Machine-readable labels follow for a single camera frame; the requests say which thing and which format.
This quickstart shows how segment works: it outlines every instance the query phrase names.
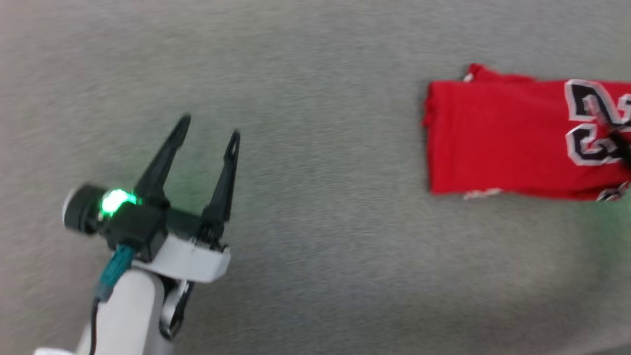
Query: jersey number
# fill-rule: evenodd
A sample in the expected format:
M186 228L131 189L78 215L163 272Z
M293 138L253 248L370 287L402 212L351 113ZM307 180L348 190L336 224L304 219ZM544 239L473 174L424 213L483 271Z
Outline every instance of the jersey number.
M622 95L616 107L599 83L572 79L565 83L565 99L570 120L581 122L565 135L570 159L577 165L603 165L620 160L609 138L596 139L596 115L619 131L631 131L631 95Z

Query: folded shirt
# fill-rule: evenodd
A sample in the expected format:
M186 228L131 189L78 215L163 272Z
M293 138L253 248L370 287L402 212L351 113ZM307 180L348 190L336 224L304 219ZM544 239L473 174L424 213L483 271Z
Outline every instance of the folded shirt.
M631 181L616 128L631 141L631 83L539 81L472 64L464 81L433 81L425 101L433 194L515 192L614 200Z

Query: black cable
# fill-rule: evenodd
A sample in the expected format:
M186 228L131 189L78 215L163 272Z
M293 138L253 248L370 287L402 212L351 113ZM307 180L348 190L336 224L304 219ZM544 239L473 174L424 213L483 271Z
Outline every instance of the black cable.
M94 355L97 350L97 313L98 313L98 298L92 302L92 312L90 314L90 355Z

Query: cable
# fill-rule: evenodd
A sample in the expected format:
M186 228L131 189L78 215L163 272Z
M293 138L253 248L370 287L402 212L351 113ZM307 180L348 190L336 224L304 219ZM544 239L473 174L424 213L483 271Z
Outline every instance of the cable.
M136 251L127 245L118 245L110 262L103 270L101 278L98 280L97 287L94 290L94 302L92 302L92 312L90 314L90 355L94 355L97 351L97 313L98 304L107 302L116 282L131 267Z
M90 355L94 355L97 350L97 313L98 313L97 298L92 302L92 312L90 313Z

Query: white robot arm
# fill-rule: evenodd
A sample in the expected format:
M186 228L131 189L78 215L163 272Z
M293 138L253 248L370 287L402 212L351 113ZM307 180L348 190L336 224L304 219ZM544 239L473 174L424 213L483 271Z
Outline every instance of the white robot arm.
M114 255L75 352L40 348L35 355L173 354L195 283L219 279L230 263L220 239L230 220L240 143L235 131L201 216L171 208L163 185L190 121L188 114L180 119L131 193L84 185L68 196L64 225L101 234Z

